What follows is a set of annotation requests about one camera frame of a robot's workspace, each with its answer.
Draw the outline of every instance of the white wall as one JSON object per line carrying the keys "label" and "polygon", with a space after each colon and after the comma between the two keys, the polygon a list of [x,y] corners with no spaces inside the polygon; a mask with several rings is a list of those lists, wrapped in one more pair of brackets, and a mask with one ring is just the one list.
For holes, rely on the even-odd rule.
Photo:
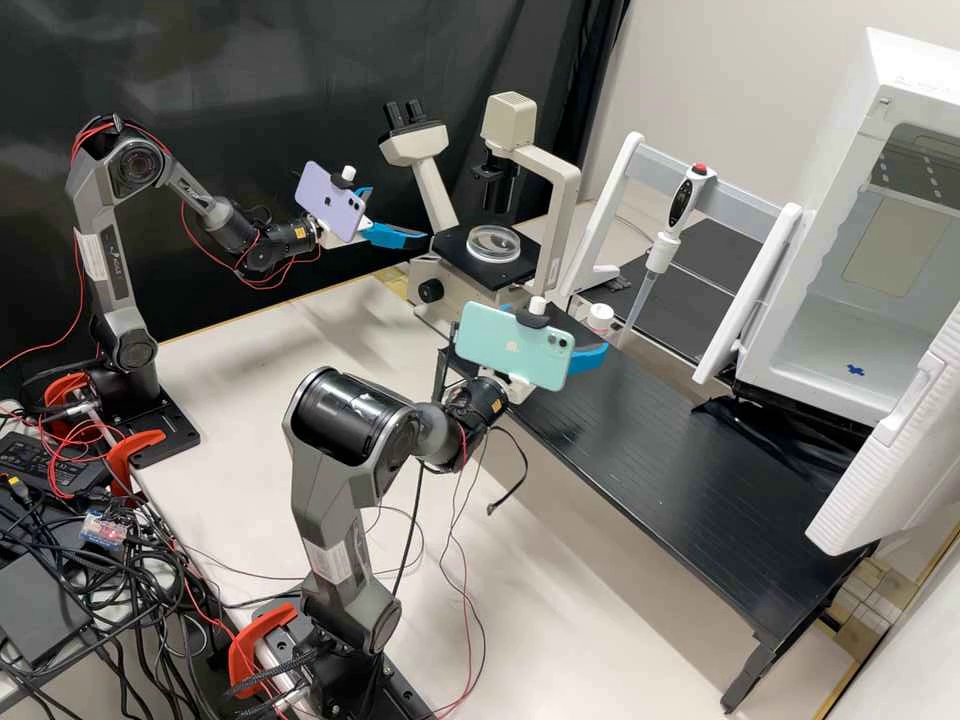
{"label": "white wall", "polygon": [[960,48],[957,0],[633,0],[584,168],[595,198],[623,138],[702,160],[772,202],[799,168],[867,25]]}
{"label": "white wall", "polygon": [[960,672],[957,546],[893,626],[830,720],[956,717]]}

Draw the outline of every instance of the orange clamp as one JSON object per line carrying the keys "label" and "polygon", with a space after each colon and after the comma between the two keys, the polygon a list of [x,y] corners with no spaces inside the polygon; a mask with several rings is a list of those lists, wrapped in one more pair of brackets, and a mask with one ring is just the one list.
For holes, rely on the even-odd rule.
{"label": "orange clamp", "polygon": [[[283,627],[297,616],[297,609],[292,603],[283,603],[268,610],[253,622],[247,625],[243,630],[237,633],[230,643],[230,650],[227,652],[227,669],[230,671],[231,687],[241,683],[254,674],[253,646],[258,640],[262,640],[268,633],[273,632],[279,627]],[[266,692],[263,683],[257,683],[245,688],[236,694],[241,700],[252,697],[260,690]]]}
{"label": "orange clamp", "polygon": [[[55,407],[64,401],[67,393],[86,387],[89,382],[90,378],[87,377],[85,372],[70,373],[58,377],[47,385],[46,390],[43,391],[43,404],[47,407]],[[70,432],[70,425],[63,420],[55,420],[50,424],[50,430],[57,437],[66,437],[67,433]],[[97,430],[91,428],[90,430],[81,430],[74,436],[74,439],[93,442],[99,435],[100,433]]]}
{"label": "orange clamp", "polygon": [[87,384],[86,373],[70,373],[54,380],[43,391],[43,404],[53,406],[63,400],[63,396],[71,390],[79,390]]}
{"label": "orange clamp", "polygon": [[167,439],[163,430],[144,430],[136,435],[124,438],[107,453],[107,465],[113,471],[110,492],[114,497],[130,494],[130,456],[150,445],[156,445]]}

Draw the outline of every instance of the black backdrop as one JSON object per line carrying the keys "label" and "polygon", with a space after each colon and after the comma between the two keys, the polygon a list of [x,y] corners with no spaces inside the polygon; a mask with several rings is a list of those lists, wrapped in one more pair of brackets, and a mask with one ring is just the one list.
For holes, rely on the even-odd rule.
{"label": "black backdrop", "polygon": [[[119,112],[155,132],[211,191],[298,214],[308,159],[350,163],[372,184],[368,214],[428,229],[409,170],[377,148],[381,105],[419,97],[446,122],[440,171],[462,219],[478,218],[469,168],[486,97],[539,106],[539,144],[582,159],[624,0],[8,0],[0,4],[7,110],[0,117],[0,362],[56,338],[77,305],[72,207],[63,194],[77,129]],[[545,208],[523,179],[517,214]],[[194,249],[170,193],[123,205],[119,223],[138,304],[158,339],[303,294],[402,255],[358,244],[295,268],[280,290],[247,290]],[[86,320],[55,350],[0,373],[92,355]]]}

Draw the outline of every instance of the microscope focus knob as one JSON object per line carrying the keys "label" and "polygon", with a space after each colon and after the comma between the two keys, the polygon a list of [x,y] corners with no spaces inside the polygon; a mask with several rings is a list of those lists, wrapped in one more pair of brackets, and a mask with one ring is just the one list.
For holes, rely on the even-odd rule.
{"label": "microscope focus knob", "polygon": [[417,295],[419,295],[420,299],[425,303],[436,302],[443,298],[443,283],[437,280],[437,278],[424,280],[417,287]]}

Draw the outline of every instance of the gray robotic arm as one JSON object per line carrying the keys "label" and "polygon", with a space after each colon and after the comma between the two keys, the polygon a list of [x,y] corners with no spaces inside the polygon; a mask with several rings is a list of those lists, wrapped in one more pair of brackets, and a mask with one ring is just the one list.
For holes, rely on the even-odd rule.
{"label": "gray robotic arm", "polygon": [[152,365],[157,343],[133,296],[118,205],[147,188],[168,187],[196,212],[211,238],[240,258],[240,274],[267,272],[283,259],[310,252],[320,231],[309,216],[258,230],[229,200],[211,195],[149,131],[116,115],[94,118],[77,142],[66,193],[93,297],[91,331],[109,365],[132,377],[104,382],[122,384],[123,395],[149,401],[159,393]]}
{"label": "gray robotic arm", "polygon": [[374,577],[360,508],[376,507],[411,455],[457,472],[506,410],[499,383],[473,378],[443,403],[414,404],[322,368],[297,388],[283,420],[291,503],[310,561],[303,611],[352,647],[380,652],[400,602]]}

